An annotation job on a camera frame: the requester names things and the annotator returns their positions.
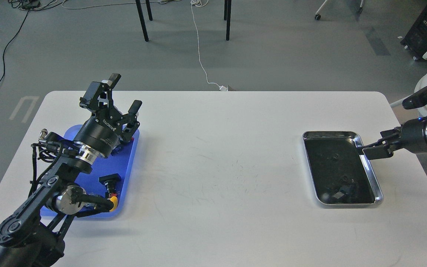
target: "yellow connector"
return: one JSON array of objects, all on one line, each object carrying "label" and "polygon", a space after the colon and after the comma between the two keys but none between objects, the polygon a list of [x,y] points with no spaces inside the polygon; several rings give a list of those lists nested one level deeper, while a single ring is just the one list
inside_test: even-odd
[{"label": "yellow connector", "polygon": [[110,197],[109,199],[111,202],[113,202],[113,208],[110,210],[110,212],[116,210],[118,207],[118,198],[117,197]]}]

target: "gray floor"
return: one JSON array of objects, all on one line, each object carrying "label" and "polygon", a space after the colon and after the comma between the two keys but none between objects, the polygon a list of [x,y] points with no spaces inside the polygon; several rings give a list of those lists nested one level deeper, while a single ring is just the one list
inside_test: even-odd
[{"label": "gray floor", "polygon": [[[123,1],[71,0],[66,5],[115,2]],[[195,8],[210,81],[238,91],[379,91],[390,102],[412,93],[427,72],[427,61],[413,61],[398,37],[405,36],[427,0],[369,0],[360,17],[355,13],[359,0],[332,0],[317,22],[314,13],[321,3],[234,0],[228,42],[224,2],[210,0],[206,7]],[[152,11],[149,43],[143,40],[135,5],[85,10],[58,6],[29,13],[7,50],[7,74],[0,85],[0,180],[51,91],[85,90],[90,81],[113,72],[122,74],[117,90],[218,90],[205,82],[197,61],[189,1],[153,3]],[[4,46],[24,16],[0,1],[0,75]],[[30,108],[26,101],[10,120],[24,96],[39,97],[34,111],[24,123]],[[420,159],[427,172],[427,156]]]}]

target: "black power cable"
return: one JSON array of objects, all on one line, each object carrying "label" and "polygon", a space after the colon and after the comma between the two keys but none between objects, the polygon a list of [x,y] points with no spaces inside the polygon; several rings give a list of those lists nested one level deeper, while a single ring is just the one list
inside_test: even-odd
[{"label": "black power cable", "polygon": [[2,79],[4,78],[4,76],[6,75],[6,63],[5,63],[5,60],[4,60],[4,56],[6,54],[6,49],[9,46],[9,44],[15,39],[15,37],[17,36],[17,34],[19,34],[19,32],[21,31],[22,25],[24,25],[24,22],[26,21],[28,14],[29,14],[29,10],[27,11],[26,16],[24,17],[24,20],[22,21],[21,26],[19,27],[19,30],[17,30],[17,32],[14,35],[14,37],[7,43],[7,45],[5,46],[5,48],[3,50],[3,75],[1,76],[0,82],[2,81]]}]

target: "white cable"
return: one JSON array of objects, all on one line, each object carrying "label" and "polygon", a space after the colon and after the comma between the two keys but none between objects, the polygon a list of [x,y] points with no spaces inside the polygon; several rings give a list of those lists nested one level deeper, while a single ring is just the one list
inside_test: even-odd
[{"label": "white cable", "polygon": [[[106,5],[98,5],[98,6],[90,6],[90,7],[65,7],[64,3],[67,2],[68,0],[64,0],[62,2],[62,7],[68,10],[84,10],[84,9],[89,9],[92,7],[107,7],[107,6],[117,6],[117,5],[131,5],[131,4],[136,4],[136,2],[129,2],[129,3],[118,3],[118,4],[106,4]],[[164,1],[159,0],[159,1],[150,1],[149,3],[160,3],[160,4],[165,4]]]},{"label": "white cable", "polygon": [[205,71],[205,69],[203,68],[203,65],[202,65],[202,61],[200,61],[200,39],[199,39],[199,29],[197,29],[197,24],[195,23],[195,17],[194,17],[194,15],[193,15],[193,6],[194,6],[194,4],[192,4],[192,5],[190,6],[190,10],[192,11],[193,24],[195,25],[195,30],[197,31],[197,51],[199,52],[199,63],[200,63],[200,66],[202,67],[203,72],[205,72],[205,79],[207,80],[207,83],[209,83],[209,84],[215,84],[215,85],[217,85],[219,88],[221,88],[221,86],[219,86],[219,85],[218,85],[218,83],[211,83],[211,82],[209,82],[209,78],[208,78],[208,76],[207,76],[207,71]]},{"label": "white cable", "polygon": [[57,1],[58,0],[52,0],[49,4],[47,4],[47,5],[43,6],[43,7],[36,7],[34,9],[32,9],[32,10],[41,10],[41,9],[44,9],[44,8],[48,7],[49,5],[55,4]]},{"label": "white cable", "polygon": [[205,7],[208,4],[209,0],[205,2],[205,4],[202,3],[202,0],[190,0],[191,5],[195,5],[196,7]]},{"label": "white cable", "polygon": [[159,4],[167,4],[168,2],[172,1],[181,1],[181,0],[158,0]]}]

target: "small black component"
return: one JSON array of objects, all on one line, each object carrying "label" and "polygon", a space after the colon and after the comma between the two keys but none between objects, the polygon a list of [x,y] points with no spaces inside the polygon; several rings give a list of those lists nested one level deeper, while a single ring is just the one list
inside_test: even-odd
[{"label": "small black component", "polygon": [[105,198],[109,198],[111,196],[116,196],[116,183],[121,181],[120,174],[110,174],[107,176],[102,176],[98,178],[100,184],[106,187]]}]

